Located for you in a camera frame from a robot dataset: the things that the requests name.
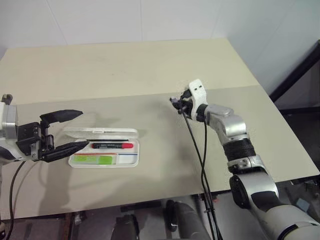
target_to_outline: table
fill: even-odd
[[[2,91],[13,94],[19,124],[76,109],[84,115],[54,123],[56,146],[71,139],[64,127],[135,128],[135,168],[71,168],[67,159],[24,165],[14,188],[15,218],[132,204],[200,193],[200,165],[183,118],[170,96],[200,78],[207,100],[243,117],[255,150],[276,182],[319,171],[226,39],[112,43],[9,49],[0,62]],[[203,151],[203,125],[192,122]],[[19,163],[2,169],[1,217],[9,218],[9,186]],[[229,189],[227,159],[208,131],[206,171],[212,191]]]

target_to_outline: marker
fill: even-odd
[[[93,149],[132,149],[132,143],[92,143]]]

